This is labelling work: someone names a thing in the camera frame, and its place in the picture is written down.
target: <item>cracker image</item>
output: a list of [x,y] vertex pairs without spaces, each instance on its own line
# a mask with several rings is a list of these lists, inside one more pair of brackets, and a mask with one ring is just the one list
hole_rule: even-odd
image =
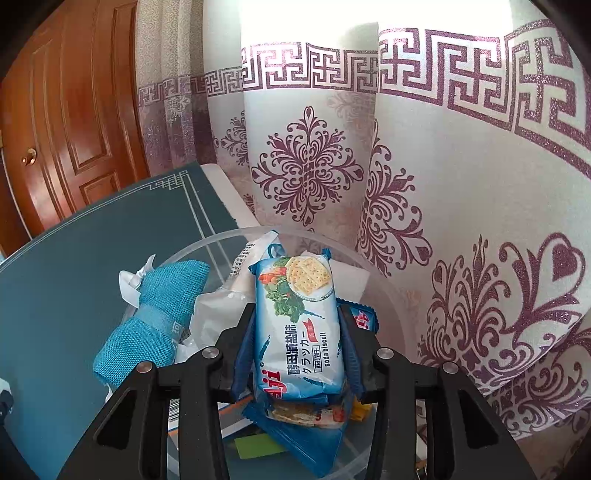
[[306,295],[330,283],[330,273],[314,257],[292,257],[285,267],[287,281]]
[[330,273],[326,270],[326,267],[314,257],[306,258],[300,267],[304,270],[308,276],[314,281],[315,289],[324,287],[330,282]]

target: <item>green paper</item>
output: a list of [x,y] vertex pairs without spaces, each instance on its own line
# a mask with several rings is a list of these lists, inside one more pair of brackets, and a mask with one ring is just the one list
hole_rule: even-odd
[[237,438],[234,442],[236,443],[238,456],[242,460],[274,455],[286,451],[286,448],[279,445],[266,433]]

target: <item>soda cracker package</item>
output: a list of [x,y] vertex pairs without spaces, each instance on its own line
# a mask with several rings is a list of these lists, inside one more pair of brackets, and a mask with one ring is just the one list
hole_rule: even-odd
[[277,399],[340,394],[345,369],[326,255],[269,258],[256,276],[256,383]]

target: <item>purple greek key border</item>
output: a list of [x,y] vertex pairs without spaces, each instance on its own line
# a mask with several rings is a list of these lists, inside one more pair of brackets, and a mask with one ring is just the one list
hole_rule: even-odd
[[161,102],[178,95],[205,93],[203,76],[181,75],[138,88],[138,107]]
[[[542,28],[554,30],[561,54],[556,53],[554,40],[548,34],[519,39]],[[242,49],[241,67],[213,70],[200,77],[181,76],[139,88],[139,106],[186,93],[218,96],[277,88],[380,92],[447,107],[512,131],[591,179],[591,164],[569,149],[575,142],[591,157],[591,79],[583,72],[584,92],[577,92],[574,81],[544,71],[543,48],[549,64],[574,71],[568,43],[550,20],[525,24],[504,37],[418,28],[383,30],[378,47],[378,51],[372,51],[324,48],[302,42],[251,45]],[[472,70],[461,68],[459,63],[466,63],[469,57],[473,59]],[[536,74],[524,73],[524,66],[532,64]],[[523,91],[523,86],[535,90],[534,108],[532,93]],[[566,98],[550,98],[547,124],[543,124],[545,86],[563,90]],[[559,112],[575,116],[577,93],[585,99],[584,131],[558,117]],[[540,129],[552,138],[524,127],[520,119],[540,124]]]
[[[540,28],[554,29],[562,54],[556,53],[554,41],[547,35],[525,39],[522,42],[518,41],[519,36]],[[424,35],[424,44],[421,45],[421,35],[417,28],[396,28],[383,30],[379,33],[380,74],[378,91],[380,93],[446,106],[450,110],[513,131],[516,135],[526,138],[562,158],[591,179],[591,165],[566,147],[571,142],[575,142],[589,150],[591,154],[591,106],[589,105],[591,80],[589,75],[583,72],[584,92],[579,91],[579,94],[584,95],[586,110],[585,127],[584,131],[581,131],[558,118],[559,112],[569,116],[576,114],[577,92],[574,81],[544,72],[542,47],[545,47],[548,52],[550,64],[573,68],[573,59],[568,43],[550,20],[539,20],[523,25],[503,38],[477,37],[437,30],[424,30]],[[458,44],[457,40],[479,42],[481,44],[489,43],[491,46],[488,49],[477,46],[469,47]],[[535,57],[536,74],[525,74],[524,65],[531,64],[533,60],[530,52],[531,43],[534,46],[533,56]],[[463,70],[457,65],[458,62],[467,62],[468,48],[474,50],[473,71]],[[413,54],[420,55],[420,59],[413,59]],[[449,60],[446,60],[446,54],[449,55]],[[481,63],[482,55],[485,58],[483,63]],[[406,68],[402,70],[401,78],[398,75],[399,66]],[[486,66],[488,71],[498,69],[500,72],[497,76],[484,73],[481,70],[483,66]],[[437,71],[436,79],[434,78],[435,70]],[[420,80],[423,73],[424,82]],[[455,78],[446,82],[446,76],[449,77],[451,74]],[[472,94],[469,93],[467,82],[457,80],[459,76],[471,79]],[[483,101],[480,101],[481,82],[495,85],[494,88],[484,88]],[[531,93],[519,91],[520,86],[527,84],[535,87],[534,109],[530,108]],[[563,89],[566,101],[550,98],[548,124],[542,125],[544,86],[546,85]],[[446,87],[447,102],[444,98]],[[458,105],[459,100],[472,104],[475,108]],[[544,129],[553,130],[556,134],[562,136],[564,141],[558,143],[556,139],[552,140],[520,125],[519,120],[521,118],[534,121],[542,125]]]
[[378,52],[311,43],[265,43],[242,49],[244,91],[318,88],[375,93]]

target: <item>metal screw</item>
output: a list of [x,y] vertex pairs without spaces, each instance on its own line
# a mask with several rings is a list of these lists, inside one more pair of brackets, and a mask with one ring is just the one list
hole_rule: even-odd
[[457,364],[453,363],[453,362],[445,362],[443,364],[443,371],[447,374],[453,375],[453,374],[457,374],[459,368],[457,366]]
[[394,356],[394,351],[391,348],[382,347],[378,349],[378,357],[384,360],[389,360]]
[[220,350],[218,350],[214,346],[208,346],[207,348],[203,349],[203,352],[201,352],[201,354],[205,358],[216,358],[220,354]]
[[140,362],[138,363],[138,365],[135,367],[135,369],[141,373],[141,374],[146,374],[148,373],[150,370],[152,370],[152,362]]

